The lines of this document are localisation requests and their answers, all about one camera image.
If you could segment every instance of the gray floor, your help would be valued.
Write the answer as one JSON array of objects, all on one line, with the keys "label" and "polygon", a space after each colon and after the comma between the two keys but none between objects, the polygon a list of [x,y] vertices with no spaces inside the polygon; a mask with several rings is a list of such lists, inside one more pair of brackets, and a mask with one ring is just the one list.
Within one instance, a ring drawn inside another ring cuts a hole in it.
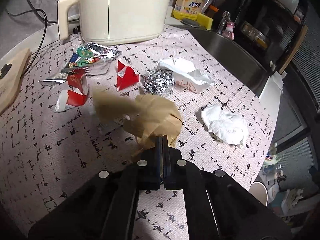
[{"label": "gray floor", "polygon": [[[57,1],[58,0],[30,0],[35,8],[43,9],[48,20],[57,19]],[[26,0],[10,0],[7,10],[13,14],[30,10]],[[70,9],[69,15],[78,13],[76,6]],[[33,14],[28,13],[19,17],[11,18],[4,11],[0,15],[0,58],[10,51],[19,42],[42,29],[44,24]]]},{"label": "gray floor", "polygon": [[301,126],[301,122],[297,116],[297,109],[290,99],[286,89],[283,89],[284,94],[281,95],[278,119],[276,123],[275,133],[273,134],[272,142],[277,142],[287,136]]}]

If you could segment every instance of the patterned tablecloth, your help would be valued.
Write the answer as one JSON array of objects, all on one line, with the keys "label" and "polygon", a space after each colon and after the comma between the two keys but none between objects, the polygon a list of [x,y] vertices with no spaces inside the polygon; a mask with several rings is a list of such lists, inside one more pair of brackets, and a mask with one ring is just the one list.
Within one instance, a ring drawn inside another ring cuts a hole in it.
[{"label": "patterned tablecloth", "polygon": [[[120,126],[99,133],[98,122],[90,116],[91,98],[79,108],[53,112],[61,89],[68,85],[42,87],[38,80],[63,67],[82,43],[78,34],[65,43],[56,41],[41,49],[14,104],[0,116],[0,201],[25,234],[94,174],[123,169],[137,148],[135,138]],[[249,189],[275,128],[254,93],[186,30],[165,27],[156,39],[118,47],[139,74],[160,59],[183,57],[215,80],[215,86],[199,94],[175,86],[169,99],[176,103],[184,120],[176,147],[184,159],[200,169],[223,169]],[[88,82],[90,87],[104,86],[116,92],[116,61],[106,75],[89,77]],[[135,98],[140,87],[137,83],[119,95]],[[204,128],[200,112],[209,103],[244,116],[249,137],[243,149],[217,142]],[[141,192],[133,239],[188,239],[183,192]]]}]

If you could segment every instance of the brown paper bag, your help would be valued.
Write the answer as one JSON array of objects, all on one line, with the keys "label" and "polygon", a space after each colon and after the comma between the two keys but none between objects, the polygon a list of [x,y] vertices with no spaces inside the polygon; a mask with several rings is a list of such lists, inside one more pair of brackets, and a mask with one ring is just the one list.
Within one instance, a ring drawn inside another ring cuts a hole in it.
[{"label": "brown paper bag", "polygon": [[154,147],[158,135],[167,135],[169,147],[175,146],[182,117],[174,102],[151,94],[138,95],[133,101],[102,90],[94,90],[92,97],[101,122],[124,114],[130,116],[130,120],[124,120],[123,128],[136,136],[141,150]]}]

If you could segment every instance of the red and white packaging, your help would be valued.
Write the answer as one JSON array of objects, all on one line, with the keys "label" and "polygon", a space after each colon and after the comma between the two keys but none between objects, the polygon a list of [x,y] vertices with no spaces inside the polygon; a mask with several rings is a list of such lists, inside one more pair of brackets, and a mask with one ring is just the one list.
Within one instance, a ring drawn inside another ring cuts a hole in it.
[{"label": "red and white packaging", "polygon": [[87,76],[79,73],[67,77],[73,90],[62,90],[57,100],[54,112],[60,113],[77,106],[83,106],[88,99]]},{"label": "red and white packaging", "polygon": [[137,82],[139,82],[139,75],[123,59],[118,59],[117,91],[130,87]]}]

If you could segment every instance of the white appliance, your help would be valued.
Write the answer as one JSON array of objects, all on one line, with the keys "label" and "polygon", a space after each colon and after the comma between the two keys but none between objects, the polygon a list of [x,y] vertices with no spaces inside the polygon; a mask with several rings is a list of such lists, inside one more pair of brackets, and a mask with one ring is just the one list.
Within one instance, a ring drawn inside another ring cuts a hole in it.
[{"label": "white appliance", "polygon": [[69,36],[68,10],[78,3],[84,41],[116,45],[156,38],[164,28],[170,0],[59,0],[60,40]]}]

